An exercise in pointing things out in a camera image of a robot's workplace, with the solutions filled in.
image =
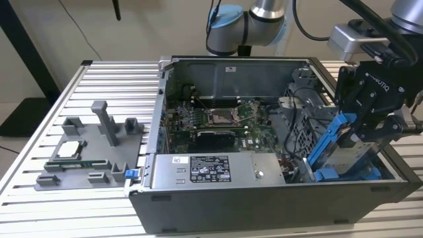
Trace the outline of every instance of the black cable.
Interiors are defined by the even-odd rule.
[[[209,40],[210,40],[210,35],[211,35],[211,30],[213,30],[213,24],[214,22],[217,21],[217,17],[218,17],[218,13],[219,13],[219,8],[221,8],[221,3],[222,3],[222,0],[219,0],[218,2],[218,5],[213,11],[213,5],[214,5],[214,0],[211,0],[211,10],[210,10],[210,18],[207,19],[207,27],[209,27],[209,30],[207,30],[207,36],[206,36],[206,48],[209,46]]]
[[[361,0],[339,0],[379,31],[379,33],[390,40],[395,46],[395,53],[407,61],[409,66],[413,66],[419,59],[414,47],[410,45],[405,37],[395,31],[394,27],[382,19],[382,17],[370,9]]]
[[[79,24],[76,23],[74,17],[71,16],[71,14],[70,14],[70,12],[68,12],[68,9],[67,9],[67,7],[66,7],[66,5],[64,5],[64,3],[62,2],[62,0],[58,0],[58,1],[59,1],[59,3],[60,3],[62,7],[64,8],[64,10],[66,10],[66,12],[67,12],[70,18],[72,19],[72,21],[74,21],[74,23],[75,23],[75,25],[76,25],[76,27],[78,27],[78,29],[79,29],[79,31],[80,31],[80,33],[82,33],[84,39],[86,39],[86,41],[87,41],[87,44],[90,45],[90,47],[91,47],[91,49],[94,50],[95,54],[99,56],[99,59],[103,60],[103,58],[102,58],[100,55],[99,55],[99,52],[95,50],[95,48],[92,47],[91,43],[88,42],[87,36],[86,36],[84,32],[82,31],[82,28],[79,27]]]
[[[309,123],[310,123],[310,120],[315,120],[315,121],[319,123],[319,125],[322,125],[322,126],[325,127],[325,129],[329,128],[329,124],[330,124],[330,123],[325,124],[323,121],[333,121],[333,120],[329,120],[329,119],[322,119],[322,118],[315,118],[315,117],[307,117]]]
[[[207,35],[210,33],[210,22],[211,22],[213,5],[214,5],[214,0],[211,0],[211,9],[210,9],[210,13],[207,15],[207,26],[206,26],[206,34]]]
[[[309,87],[301,87],[301,88],[298,88],[298,89],[293,92],[293,96],[291,96],[291,98],[293,98],[293,104],[294,104],[294,108],[293,108],[293,110],[294,110],[294,112],[293,112],[293,120],[291,120],[290,131],[289,131],[289,134],[286,135],[286,138],[285,138],[285,141],[283,141],[283,148],[285,148],[285,150],[286,150],[287,153],[291,155],[291,157],[295,158],[295,159],[298,159],[298,160],[301,160],[302,158],[301,158],[294,152],[291,152],[291,151],[289,150],[287,144],[289,144],[289,139],[290,139],[290,136],[291,136],[291,134],[293,134],[294,127],[295,127],[295,124],[297,124],[297,103],[295,103],[295,97],[297,97],[297,96],[295,96],[295,94],[297,94],[297,92],[298,92],[299,90],[306,90],[306,89],[318,92],[314,88],[309,88]]]
[[[299,31],[303,33],[303,35],[309,39],[311,39],[314,41],[329,41],[330,40],[330,37],[315,37],[315,36],[310,35],[309,32],[306,31],[306,29],[303,28],[302,23],[299,22],[299,19],[298,19],[297,0],[293,0],[293,14],[294,14],[294,20],[295,20],[297,26],[299,28]]]
[[[184,83],[183,84],[183,86],[182,86],[182,88],[180,88],[180,100],[184,100],[184,89],[186,89],[186,87],[187,86],[194,86],[194,84],[192,83]]]
[[[411,114],[415,113],[417,109],[418,109],[418,104],[415,104],[415,106],[413,107]]]
[[[15,154],[19,154],[19,152],[18,152],[16,150],[12,150],[12,149],[6,148],[6,147],[3,147],[3,146],[0,146],[0,149],[7,150],[7,151],[10,151],[10,152],[14,152]]]

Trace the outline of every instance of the metal slotted platform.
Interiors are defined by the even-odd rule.
[[[342,62],[323,62],[337,77]],[[122,188],[62,191],[34,190],[47,157],[54,152],[67,116],[99,123],[90,110],[94,100],[107,100],[116,122],[136,117],[146,124],[139,164],[144,162],[152,109],[158,91],[158,62],[94,62],[82,66],[0,182],[0,237],[155,237],[144,233]],[[423,178],[423,136],[393,143]],[[423,189],[401,203],[379,206],[351,226],[283,229],[180,236],[237,237],[423,237]]]

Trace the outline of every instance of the beige wall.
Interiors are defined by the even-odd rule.
[[[382,17],[391,16],[390,9],[394,0],[363,0],[363,2]],[[298,0],[298,14],[305,29],[317,37],[330,36],[334,25],[361,18],[339,0]],[[311,56],[322,60],[338,60],[326,46],[326,42],[317,42],[306,38],[295,24],[286,40],[287,44],[282,45],[278,50],[281,54],[286,56]]]
[[[27,97],[43,97],[43,93],[0,28],[0,103]]]
[[[378,13],[389,16],[393,1],[365,2]],[[63,2],[104,60],[158,60],[160,55],[207,54],[206,22],[211,0],[120,0],[120,22],[115,18],[111,0]],[[225,4],[241,4],[245,9],[249,9],[253,2],[254,0],[223,0]],[[11,0],[11,4],[51,74],[64,88],[80,62],[98,57],[58,0]],[[358,17],[338,0],[299,0],[298,9],[306,29],[317,36],[330,35],[337,23]],[[2,36],[0,47],[7,52],[0,55],[0,102],[20,101],[26,96],[42,95],[10,42]],[[273,56],[275,49],[275,46],[254,47],[253,54]],[[326,43],[303,37],[295,25],[278,52],[286,56],[337,59]]]
[[[225,0],[245,9],[254,0]],[[58,0],[11,0],[50,71],[62,87],[83,60],[98,59]],[[104,60],[158,60],[160,55],[207,55],[206,23],[211,0],[63,0]],[[254,55],[274,55],[255,47]]]

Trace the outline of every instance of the power supply label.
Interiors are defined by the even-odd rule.
[[[227,156],[191,156],[191,182],[231,182]]]

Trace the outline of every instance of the black metal frame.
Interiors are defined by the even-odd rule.
[[[28,137],[62,92],[8,0],[0,0],[0,27],[46,95],[46,99],[26,98],[0,126],[2,136]]]

